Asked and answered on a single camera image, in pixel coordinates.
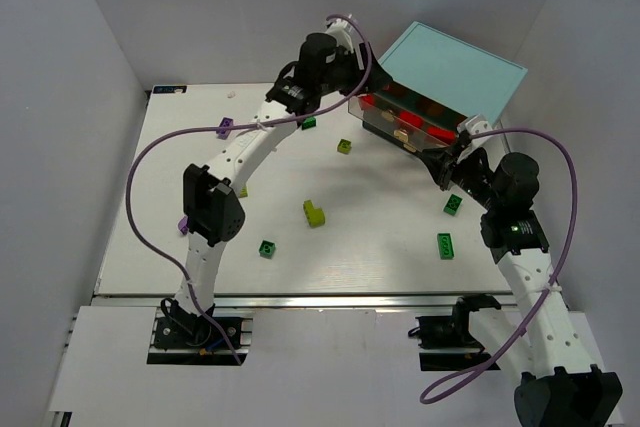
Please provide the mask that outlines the small red lego brick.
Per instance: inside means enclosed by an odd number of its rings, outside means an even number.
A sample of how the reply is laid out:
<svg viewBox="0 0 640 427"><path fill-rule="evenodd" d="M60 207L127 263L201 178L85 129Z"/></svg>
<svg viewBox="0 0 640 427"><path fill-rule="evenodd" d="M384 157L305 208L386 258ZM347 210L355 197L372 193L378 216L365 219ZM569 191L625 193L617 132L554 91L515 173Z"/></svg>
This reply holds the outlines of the small red lego brick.
<svg viewBox="0 0 640 427"><path fill-rule="evenodd" d="M363 95L358 98L359 106L363 111L375 107L375 99L372 95Z"/></svg>

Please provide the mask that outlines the transparent drawer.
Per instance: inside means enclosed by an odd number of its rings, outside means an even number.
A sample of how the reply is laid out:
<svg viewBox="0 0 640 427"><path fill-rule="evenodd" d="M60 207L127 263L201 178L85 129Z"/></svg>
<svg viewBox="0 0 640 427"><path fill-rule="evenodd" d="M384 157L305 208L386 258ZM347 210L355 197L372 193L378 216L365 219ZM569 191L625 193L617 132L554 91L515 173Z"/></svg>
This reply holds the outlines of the transparent drawer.
<svg viewBox="0 0 640 427"><path fill-rule="evenodd" d="M364 127L410 152L443 148L457 137L466 116L403 86L353 97L348 112Z"/></svg>

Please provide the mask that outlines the red long lego brick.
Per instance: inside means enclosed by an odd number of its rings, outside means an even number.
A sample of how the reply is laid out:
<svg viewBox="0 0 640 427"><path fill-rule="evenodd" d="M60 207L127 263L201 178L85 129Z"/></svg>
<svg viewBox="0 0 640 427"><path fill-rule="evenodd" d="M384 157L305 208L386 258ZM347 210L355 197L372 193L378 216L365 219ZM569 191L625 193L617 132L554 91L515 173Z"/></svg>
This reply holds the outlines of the red long lego brick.
<svg viewBox="0 0 640 427"><path fill-rule="evenodd" d="M424 124L424 120L411 112L401 111L398 115L398 119L407 126L410 126L413 129L421 130Z"/></svg>

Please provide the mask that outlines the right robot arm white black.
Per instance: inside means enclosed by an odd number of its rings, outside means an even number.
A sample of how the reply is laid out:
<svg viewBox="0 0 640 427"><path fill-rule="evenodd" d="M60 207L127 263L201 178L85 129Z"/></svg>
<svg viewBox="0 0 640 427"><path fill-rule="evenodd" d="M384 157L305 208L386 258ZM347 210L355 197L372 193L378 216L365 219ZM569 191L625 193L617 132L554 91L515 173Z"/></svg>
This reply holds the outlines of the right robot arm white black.
<svg viewBox="0 0 640 427"><path fill-rule="evenodd" d="M592 359L575 329L557 282L560 265L532 209L539 167L531 157L509 153L491 168L484 148L427 149L418 155L443 190L460 187L485 210L481 235L506 279L522 315L512 326L488 294L461 298L452 332L473 339L491 357L462 370L476 379L497 365L514 381L514 405L523 426L605 426L623 388L614 372Z"/></svg>

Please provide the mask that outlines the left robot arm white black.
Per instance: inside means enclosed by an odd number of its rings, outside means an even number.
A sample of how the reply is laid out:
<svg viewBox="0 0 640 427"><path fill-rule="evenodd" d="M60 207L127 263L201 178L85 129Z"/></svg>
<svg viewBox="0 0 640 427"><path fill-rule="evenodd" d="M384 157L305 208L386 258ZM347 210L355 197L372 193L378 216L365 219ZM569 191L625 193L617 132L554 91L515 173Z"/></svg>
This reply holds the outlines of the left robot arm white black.
<svg viewBox="0 0 640 427"><path fill-rule="evenodd" d="M377 92L391 77L368 42L349 47L334 34L312 33L296 61L283 68L266 93L253 129L243 128L216 157L183 174L183 207L188 220L188 252L180 290L162 309L172 324L193 336L214 309L214 285L226 244L241 230L245 212L239 191L280 142L314 114L324 96Z"/></svg>

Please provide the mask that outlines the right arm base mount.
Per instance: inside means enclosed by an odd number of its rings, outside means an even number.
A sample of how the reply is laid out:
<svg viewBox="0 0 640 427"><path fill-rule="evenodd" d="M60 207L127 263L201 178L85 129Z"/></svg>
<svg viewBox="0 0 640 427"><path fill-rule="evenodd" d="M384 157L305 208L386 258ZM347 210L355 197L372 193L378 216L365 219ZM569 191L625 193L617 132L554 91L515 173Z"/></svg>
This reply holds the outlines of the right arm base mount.
<svg viewBox="0 0 640 427"><path fill-rule="evenodd" d="M418 341L422 372L457 372L487 361L490 354L469 331L470 314L483 309L500 310L498 300L488 294L459 297L448 315L416 318L407 336Z"/></svg>

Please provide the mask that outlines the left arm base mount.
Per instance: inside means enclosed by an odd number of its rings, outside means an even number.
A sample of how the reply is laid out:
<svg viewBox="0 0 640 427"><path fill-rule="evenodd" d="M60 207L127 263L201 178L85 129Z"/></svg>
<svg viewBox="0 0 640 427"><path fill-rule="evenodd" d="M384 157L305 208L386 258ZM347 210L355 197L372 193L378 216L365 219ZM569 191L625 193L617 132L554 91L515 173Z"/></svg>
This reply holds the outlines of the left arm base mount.
<svg viewBox="0 0 640 427"><path fill-rule="evenodd" d="M236 316L215 317L224 330L240 362L236 361L219 330L210 322L198 319L194 333L158 311L153 324L146 363L164 366L232 366L241 365L251 346L252 319Z"/></svg>

